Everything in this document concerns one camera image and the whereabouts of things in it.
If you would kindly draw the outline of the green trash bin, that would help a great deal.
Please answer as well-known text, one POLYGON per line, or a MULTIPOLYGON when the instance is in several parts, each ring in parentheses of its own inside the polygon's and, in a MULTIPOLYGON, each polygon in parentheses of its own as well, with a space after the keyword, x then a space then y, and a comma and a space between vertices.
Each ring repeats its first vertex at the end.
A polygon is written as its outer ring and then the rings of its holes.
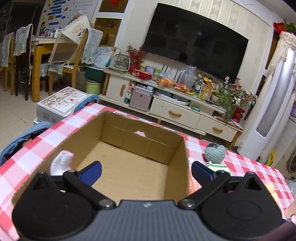
POLYGON ((100 95, 102 93, 102 87, 103 83, 99 83, 95 80, 86 80, 86 85, 85 85, 85 92, 87 94, 97 94, 100 95))

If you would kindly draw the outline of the washing machine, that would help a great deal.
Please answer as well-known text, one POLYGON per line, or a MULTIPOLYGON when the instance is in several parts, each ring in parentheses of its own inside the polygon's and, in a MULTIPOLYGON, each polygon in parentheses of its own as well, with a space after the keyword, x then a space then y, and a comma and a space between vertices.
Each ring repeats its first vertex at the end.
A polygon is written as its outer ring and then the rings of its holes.
POLYGON ((292 151, 292 154, 287 161, 287 171, 289 173, 294 173, 296 171, 296 150, 292 151))

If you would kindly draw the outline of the white air conditioner tower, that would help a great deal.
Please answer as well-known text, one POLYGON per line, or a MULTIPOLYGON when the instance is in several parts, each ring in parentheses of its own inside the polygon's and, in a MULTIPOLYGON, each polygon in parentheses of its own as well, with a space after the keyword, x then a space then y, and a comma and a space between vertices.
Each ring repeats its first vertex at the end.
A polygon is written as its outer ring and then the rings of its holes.
POLYGON ((236 142, 237 152, 264 163, 287 124, 295 101, 295 35, 281 32, 268 76, 236 142))

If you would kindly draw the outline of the wooden chair with lace cover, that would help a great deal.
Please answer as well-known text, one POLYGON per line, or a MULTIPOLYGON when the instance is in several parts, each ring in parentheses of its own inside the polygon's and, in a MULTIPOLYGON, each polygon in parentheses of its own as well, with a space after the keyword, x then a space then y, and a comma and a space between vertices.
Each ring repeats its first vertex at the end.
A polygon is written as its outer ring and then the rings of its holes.
POLYGON ((59 30, 48 61, 48 94, 52 92, 54 73, 69 73, 71 87, 76 88, 79 68, 94 63, 102 36, 102 31, 91 27, 86 14, 77 15, 66 27, 59 30))

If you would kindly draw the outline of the red gift box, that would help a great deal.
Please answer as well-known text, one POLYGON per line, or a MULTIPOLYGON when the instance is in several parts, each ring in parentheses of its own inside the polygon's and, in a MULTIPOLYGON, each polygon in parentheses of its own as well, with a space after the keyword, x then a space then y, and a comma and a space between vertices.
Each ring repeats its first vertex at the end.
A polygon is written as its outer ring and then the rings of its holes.
POLYGON ((144 72, 141 70, 133 69, 132 75, 139 78, 139 79, 142 79, 142 80, 151 80, 152 79, 151 73, 147 73, 147 72, 144 72))

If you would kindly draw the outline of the wooden dining table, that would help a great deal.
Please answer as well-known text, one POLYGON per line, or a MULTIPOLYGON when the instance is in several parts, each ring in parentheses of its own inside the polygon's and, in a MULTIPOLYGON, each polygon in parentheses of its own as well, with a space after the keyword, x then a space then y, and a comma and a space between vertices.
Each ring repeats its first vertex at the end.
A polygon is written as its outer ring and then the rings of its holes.
POLYGON ((71 87, 76 88, 78 67, 87 40, 87 33, 78 42, 59 34, 57 38, 35 37, 32 39, 32 101, 40 101, 40 76, 42 63, 66 63, 61 72, 69 73, 71 87))

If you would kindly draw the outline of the white sock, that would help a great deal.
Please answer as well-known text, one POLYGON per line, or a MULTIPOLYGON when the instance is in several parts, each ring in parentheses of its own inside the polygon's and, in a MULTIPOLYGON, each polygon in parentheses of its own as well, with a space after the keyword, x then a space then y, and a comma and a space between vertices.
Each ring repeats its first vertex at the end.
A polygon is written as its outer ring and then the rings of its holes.
POLYGON ((62 150, 52 161, 50 165, 51 176, 62 176, 64 172, 71 169, 71 162, 73 161, 74 154, 62 150))

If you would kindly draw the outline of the cardboard milk carton box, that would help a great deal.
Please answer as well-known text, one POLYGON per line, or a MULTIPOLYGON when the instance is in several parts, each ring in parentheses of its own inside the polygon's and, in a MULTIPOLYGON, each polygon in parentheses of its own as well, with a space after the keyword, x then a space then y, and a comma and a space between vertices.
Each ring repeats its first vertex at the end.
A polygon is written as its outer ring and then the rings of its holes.
POLYGON ((93 187, 115 202, 178 202, 189 194, 185 140, 165 128, 104 111, 59 144, 36 172, 49 171, 61 151, 74 155, 72 169, 99 161, 102 175, 93 187))

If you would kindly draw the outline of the framed picture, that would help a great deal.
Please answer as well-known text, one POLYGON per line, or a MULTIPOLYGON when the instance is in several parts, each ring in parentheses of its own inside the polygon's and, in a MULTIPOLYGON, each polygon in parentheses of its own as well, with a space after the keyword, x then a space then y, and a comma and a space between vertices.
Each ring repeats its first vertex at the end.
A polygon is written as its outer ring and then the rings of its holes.
POLYGON ((209 100, 211 97, 212 91, 213 91, 212 87, 203 83, 203 85, 200 89, 199 96, 202 100, 209 100))

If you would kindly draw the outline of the bag of oranges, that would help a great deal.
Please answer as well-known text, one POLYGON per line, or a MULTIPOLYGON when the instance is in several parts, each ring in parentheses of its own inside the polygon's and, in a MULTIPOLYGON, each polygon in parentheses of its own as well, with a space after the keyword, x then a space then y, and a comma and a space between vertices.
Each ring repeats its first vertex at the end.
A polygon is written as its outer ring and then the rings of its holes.
POLYGON ((172 81, 168 78, 165 78, 165 77, 158 77, 156 79, 156 82, 158 85, 165 86, 165 87, 174 87, 174 85, 175 85, 174 81, 172 81))

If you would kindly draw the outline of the potted flower plant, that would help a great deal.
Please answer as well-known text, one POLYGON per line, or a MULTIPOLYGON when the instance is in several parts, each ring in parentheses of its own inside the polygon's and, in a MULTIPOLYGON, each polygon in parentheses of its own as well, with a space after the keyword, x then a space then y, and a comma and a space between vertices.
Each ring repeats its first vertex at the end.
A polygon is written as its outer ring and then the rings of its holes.
POLYGON ((227 121, 232 119, 236 109, 245 105, 250 107, 257 101, 257 96, 241 85, 240 78, 232 83, 228 76, 216 85, 214 95, 218 97, 218 104, 226 110, 224 118, 227 121))

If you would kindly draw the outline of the black flat television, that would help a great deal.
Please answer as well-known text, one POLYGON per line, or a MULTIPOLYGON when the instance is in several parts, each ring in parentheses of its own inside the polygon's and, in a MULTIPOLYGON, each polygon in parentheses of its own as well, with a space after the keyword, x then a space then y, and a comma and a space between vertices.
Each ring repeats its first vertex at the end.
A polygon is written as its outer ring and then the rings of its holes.
POLYGON ((143 50, 235 81, 248 39, 219 22, 176 6, 159 3, 143 50))

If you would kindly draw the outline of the clear plastic bag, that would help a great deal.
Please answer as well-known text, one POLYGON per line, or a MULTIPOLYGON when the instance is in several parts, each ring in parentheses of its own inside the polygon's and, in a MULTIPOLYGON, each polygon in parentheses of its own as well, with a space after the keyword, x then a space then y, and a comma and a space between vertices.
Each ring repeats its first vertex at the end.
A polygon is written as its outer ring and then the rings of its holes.
POLYGON ((180 92, 190 91, 194 83, 196 69, 196 66, 184 66, 180 71, 180 78, 175 84, 175 90, 180 92))

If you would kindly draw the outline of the green white striped cloth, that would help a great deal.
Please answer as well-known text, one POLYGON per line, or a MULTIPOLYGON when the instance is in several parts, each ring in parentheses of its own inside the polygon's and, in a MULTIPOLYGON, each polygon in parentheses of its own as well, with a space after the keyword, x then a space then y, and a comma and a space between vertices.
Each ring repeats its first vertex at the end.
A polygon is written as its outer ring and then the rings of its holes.
POLYGON ((232 175, 230 169, 227 167, 226 164, 216 164, 216 163, 212 163, 212 162, 204 162, 204 165, 214 172, 224 171, 224 172, 227 172, 230 175, 232 175))

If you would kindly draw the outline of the red white checkered tablecloth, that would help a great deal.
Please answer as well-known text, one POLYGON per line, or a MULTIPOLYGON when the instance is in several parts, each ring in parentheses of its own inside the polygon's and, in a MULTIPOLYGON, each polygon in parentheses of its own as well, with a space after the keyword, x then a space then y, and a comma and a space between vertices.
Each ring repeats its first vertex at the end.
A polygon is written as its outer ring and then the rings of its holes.
MULTIPOLYGON (((89 104, 77 113, 63 119, 47 131, 40 134, 25 147, 14 154, 1 166, 1 240, 17 240, 18 235, 11 220, 13 209, 12 198, 29 175, 42 161, 51 154, 67 137, 79 130, 84 124, 109 110, 125 117, 139 120, 139 117, 129 115, 100 104, 89 104)), ((244 175, 254 171, 263 183, 271 182, 279 197, 279 207, 285 210, 294 200, 284 176, 277 169, 252 161, 247 157, 227 151, 224 160, 232 174, 244 175)))

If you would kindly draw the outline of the red berry branch decoration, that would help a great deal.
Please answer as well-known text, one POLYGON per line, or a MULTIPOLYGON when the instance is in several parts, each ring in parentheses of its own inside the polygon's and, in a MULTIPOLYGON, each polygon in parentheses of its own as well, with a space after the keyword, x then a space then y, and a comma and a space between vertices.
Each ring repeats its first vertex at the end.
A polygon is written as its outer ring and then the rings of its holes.
POLYGON ((143 62, 143 45, 140 45, 140 47, 137 49, 132 46, 132 44, 128 43, 128 49, 127 52, 130 57, 130 67, 132 69, 138 69, 143 62))

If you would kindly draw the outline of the red lantern vase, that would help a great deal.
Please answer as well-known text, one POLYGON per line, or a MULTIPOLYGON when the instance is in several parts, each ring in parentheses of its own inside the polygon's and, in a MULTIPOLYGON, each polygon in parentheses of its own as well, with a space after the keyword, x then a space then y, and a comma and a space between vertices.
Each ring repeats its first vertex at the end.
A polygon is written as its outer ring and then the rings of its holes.
POLYGON ((245 113, 245 110, 242 108, 236 108, 236 110, 234 111, 234 114, 232 116, 232 120, 236 123, 240 122, 240 119, 243 117, 243 113, 245 113))

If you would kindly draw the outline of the pink storage box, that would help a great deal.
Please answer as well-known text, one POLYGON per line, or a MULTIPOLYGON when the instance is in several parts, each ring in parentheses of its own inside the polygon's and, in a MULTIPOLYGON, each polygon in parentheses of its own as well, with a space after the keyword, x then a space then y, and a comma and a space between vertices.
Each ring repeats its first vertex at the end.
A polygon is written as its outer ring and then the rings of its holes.
POLYGON ((147 111, 152 99, 153 91, 136 85, 132 91, 132 97, 129 105, 147 111))

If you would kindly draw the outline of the grey-green crochet heart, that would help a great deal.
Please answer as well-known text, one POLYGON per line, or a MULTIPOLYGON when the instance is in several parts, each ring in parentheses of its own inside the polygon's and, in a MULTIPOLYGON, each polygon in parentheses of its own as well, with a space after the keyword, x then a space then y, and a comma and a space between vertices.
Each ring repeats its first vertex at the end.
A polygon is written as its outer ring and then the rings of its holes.
POLYGON ((208 162, 220 164, 226 156, 226 148, 223 145, 210 143, 204 150, 204 157, 208 162))

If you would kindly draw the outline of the blue fabric bag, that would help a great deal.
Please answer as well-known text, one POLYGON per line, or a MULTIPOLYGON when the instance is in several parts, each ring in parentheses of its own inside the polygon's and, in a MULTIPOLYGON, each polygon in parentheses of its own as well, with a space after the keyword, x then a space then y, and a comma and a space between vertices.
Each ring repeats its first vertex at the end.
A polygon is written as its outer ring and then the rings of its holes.
MULTIPOLYGON (((74 105, 69 112, 69 115, 83 109, 89 103, 98 103, 99 98, 96 94, 88 94, 86 97, 74 105)), ((55 125, 55 123, 51 123, 48 121, 41 121, 37 124, 34 124, 27 131, 19 135, 13 141, 6 145, 6 147, 1 152, 1 166, 8 161, 15 153, 17 153, 23 146, 26 145, 26 142, 33 140, 38 135, 48 130, 50 127, 55 125)))

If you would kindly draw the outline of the white printed carton box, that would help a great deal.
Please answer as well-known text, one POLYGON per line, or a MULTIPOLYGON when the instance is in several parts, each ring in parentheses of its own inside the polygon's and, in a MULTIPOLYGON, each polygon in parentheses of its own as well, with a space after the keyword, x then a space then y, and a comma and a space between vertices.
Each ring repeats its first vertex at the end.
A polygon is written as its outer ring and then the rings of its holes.
POLYGON ((37 103, 35 123, 47 121, 54 125, 73 114, 78 104, 89 96, 80 90, 65 87, 37 103))

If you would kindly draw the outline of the colourful wall poster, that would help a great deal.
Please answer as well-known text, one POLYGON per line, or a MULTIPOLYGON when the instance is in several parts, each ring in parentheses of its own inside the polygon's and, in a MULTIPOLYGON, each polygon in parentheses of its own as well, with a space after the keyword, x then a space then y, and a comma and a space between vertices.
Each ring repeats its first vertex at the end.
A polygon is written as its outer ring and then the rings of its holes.
POLYGON ((41 13, 36 36, 42 36, 47 31, 62 29, 78 13, 87 15, 91 21, 98 1, 94 0, 50 0, 46 1, 41 13))

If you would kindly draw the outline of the cream tv cabinet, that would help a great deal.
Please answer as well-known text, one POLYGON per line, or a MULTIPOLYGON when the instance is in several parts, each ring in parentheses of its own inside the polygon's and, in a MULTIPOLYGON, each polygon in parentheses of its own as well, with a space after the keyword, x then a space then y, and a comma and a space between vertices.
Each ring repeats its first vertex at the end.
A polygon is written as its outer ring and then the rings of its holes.
POLYGON ((100 102, 105 101, 156 118, 158 124, 165 121, 179 126, 199 134, 199 138, 203 138, 207 134, 218 137, 230 143, 229 149, 234 146, 243 133, 243 128, 239 124, 226 123, 222 120, 222 114, 225 114, 226 111, 220 106, 209 104, 197 97, 172 88, 162 87, 152 80, 141 80, 130 74, 111 69, 105 69, 104 73, 106 73, 106 77, 102 94, 99 95, 100 102), (187 99, 189 104, 182 105, 168 99, 165 95, 154 94, 147 110, 136 108, 131 106, 130 103, 125 103, 125 96, 131 82, 166 91, 172 95, 187 99))

